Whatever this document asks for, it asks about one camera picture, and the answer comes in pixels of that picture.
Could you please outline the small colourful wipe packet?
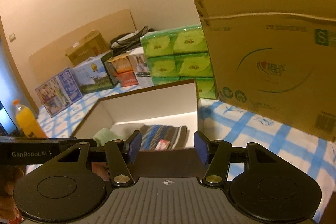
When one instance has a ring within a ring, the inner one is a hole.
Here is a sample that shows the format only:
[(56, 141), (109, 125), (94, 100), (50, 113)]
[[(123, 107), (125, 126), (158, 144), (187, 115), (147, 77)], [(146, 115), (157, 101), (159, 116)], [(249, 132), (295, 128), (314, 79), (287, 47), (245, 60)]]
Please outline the small colourful wipe packet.
[(167, 150), (169, 148), (170, 142), (164, 139), (161, 139), (157, 146), (155, 147), (156, 151)]

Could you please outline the light green towel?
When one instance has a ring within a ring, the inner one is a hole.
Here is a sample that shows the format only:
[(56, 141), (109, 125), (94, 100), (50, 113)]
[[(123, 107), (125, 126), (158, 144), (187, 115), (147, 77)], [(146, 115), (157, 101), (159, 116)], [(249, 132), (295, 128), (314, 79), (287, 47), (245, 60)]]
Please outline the light green towel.
[(122, 137), (113, 133), (108, 128), (102, 128), (101, 130), (99, 130), (97, 133), (94, 134), (93, 139), (98, 146), (104, 146), (105, 143), (117, 139), (122, 139)]

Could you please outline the orange juice bottle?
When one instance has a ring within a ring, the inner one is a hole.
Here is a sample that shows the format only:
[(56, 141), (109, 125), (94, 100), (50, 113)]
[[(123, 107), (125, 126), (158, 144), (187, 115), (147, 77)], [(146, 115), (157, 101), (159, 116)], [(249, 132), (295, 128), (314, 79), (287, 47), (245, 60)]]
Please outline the orange juice bottle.
[(15, 107), (15, 120), (28, 138), (48, 138), (29, 107), (20, 104), (19, 100), (14, 100), (13, 106)]

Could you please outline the blue checked tablecloth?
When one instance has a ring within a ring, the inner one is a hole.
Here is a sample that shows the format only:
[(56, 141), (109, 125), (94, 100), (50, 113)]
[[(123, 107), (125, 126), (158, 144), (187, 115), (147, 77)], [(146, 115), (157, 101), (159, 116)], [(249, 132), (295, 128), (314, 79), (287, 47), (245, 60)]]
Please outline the blue checked tablecloth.
[[(117, 85), (114, 89), (85, 95), (54, 117), (41, 106), (37, 121), (49, 137), (68, 137), (98, 99), (137, 88)], [(211, 136), (240, 147), (251, 141), (259, 143), (314, 178), (322, 190), (322, 201), (314, 220), (321, 222), (335, 190), (334, 142), (218, 100), (202, 99), (201, 104), (205, 127)]]

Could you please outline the striped knit sock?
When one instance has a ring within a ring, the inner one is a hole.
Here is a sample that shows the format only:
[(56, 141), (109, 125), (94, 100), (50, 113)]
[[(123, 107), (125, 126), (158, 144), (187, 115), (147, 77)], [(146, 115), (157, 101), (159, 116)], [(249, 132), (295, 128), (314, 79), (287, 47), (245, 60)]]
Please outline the striped knit sock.
[(140, 128), (142, 135), (141, 151), (155, 151), (161, 139), (170, 142), (167, 150), (184, 148), (188, 138), (186, 126), (144, 125)]

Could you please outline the brown open shoe box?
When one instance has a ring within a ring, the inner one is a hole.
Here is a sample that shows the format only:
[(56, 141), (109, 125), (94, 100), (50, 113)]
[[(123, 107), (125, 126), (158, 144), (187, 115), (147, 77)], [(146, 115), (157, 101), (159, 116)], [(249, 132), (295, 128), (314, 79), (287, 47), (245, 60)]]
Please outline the brown open shoe box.
[(184, 147), (192, 148), (199, 127), (198, 106), (192, 79), (107, 96), (91, 107), (71, 136), (88, 139), (102, 128), (115, 132), (113, 126), (120, 124), (186, 126)]

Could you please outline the blue milk carton box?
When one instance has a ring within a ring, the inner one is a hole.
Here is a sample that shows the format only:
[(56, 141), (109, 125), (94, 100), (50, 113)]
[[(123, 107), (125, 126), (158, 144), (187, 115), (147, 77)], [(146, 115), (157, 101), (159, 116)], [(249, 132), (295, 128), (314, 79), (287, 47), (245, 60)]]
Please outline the blue milk carton box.
[(50, 117), (56, 116), (83, 97), (70, 68), (51, 77), (35, 91)]

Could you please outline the red food bowl bottom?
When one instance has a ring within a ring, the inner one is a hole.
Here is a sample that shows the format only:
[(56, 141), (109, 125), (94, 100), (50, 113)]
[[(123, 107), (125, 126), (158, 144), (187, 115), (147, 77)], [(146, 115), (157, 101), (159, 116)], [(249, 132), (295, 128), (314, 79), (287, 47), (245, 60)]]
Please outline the red food bowl bottom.
[(128, 87), (133, 85), (138, 85), (138, 80), (134, 74), (134, 71), (127, 71), (123, 73), (116, 74), (118, 81), (122, 87)]

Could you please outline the cow picture milk box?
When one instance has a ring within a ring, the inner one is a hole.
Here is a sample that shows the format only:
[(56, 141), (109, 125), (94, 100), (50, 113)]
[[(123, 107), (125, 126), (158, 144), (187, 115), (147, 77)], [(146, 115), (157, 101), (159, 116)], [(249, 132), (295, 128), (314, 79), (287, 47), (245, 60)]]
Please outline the cow picture milk box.
[(72, 74), (82, 94), (112, 89), (118, 84), (116, 71), (106, 62), (112, 57), (107, 51), (95, 57), (89, 57), (72, 68)]

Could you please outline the cardboard headboard panel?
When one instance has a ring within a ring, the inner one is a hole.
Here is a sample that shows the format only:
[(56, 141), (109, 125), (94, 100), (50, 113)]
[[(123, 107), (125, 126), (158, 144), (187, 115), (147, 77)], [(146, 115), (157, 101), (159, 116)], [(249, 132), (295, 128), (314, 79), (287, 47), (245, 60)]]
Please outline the cardboard headboard panel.
[(42, 103), (35, 89), (64, 69), (73, 68), (74, 65), (66, 56), (66, 50), (94, 30), (100, 31), (105, 41), (109, 42), (118, 35), (134, 32), (135, 24), (130, 10), (124, 9), (73, 30), (32, 54), (29, 57), (29, 66), (34, 79), (30, 93), (38, 107)]

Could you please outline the white appliance box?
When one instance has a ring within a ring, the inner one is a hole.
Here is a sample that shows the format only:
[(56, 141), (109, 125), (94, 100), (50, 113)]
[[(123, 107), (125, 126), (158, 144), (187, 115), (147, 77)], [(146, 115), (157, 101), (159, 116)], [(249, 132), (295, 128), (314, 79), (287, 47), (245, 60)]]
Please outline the white appliance box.
[(142, 47), (135, 48), (129, 52), (128, 59), (133, 68), (134, 74), (141, 88), (153, 86), (150, 71), (147, 66), (146, 57)]

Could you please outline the green tissue pack bundle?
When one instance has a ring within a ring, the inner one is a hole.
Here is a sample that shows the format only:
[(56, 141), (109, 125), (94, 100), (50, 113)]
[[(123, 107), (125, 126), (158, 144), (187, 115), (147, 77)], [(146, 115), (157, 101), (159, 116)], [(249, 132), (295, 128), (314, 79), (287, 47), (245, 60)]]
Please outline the green tissue pack bundle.
[(213, 67), (200, 24), (148, 32), (141, 44), (154, 85), (194, 79), (199, 97), (216, 98)]

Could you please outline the small brown cardboard box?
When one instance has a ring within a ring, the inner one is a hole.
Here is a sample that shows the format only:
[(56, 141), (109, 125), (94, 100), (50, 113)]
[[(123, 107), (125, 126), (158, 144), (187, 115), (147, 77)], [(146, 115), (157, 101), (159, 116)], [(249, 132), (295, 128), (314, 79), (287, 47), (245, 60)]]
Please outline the small brown cardboard box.
[(66, 56), (73, 66), (76, 66), (89, 57), (98, 56), (109, 51), (109, 49), (100, 31), (94, 30), (69, 47), (66, 50)]

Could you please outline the large brown cardboard box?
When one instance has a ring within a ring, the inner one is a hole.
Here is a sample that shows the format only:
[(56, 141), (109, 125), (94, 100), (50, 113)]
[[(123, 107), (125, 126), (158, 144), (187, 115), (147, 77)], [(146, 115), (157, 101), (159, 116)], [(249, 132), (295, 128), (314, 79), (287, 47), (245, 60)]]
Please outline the large brown cardboard box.
[(335, 141), (335, 0), (194, 0), (222, 102)]

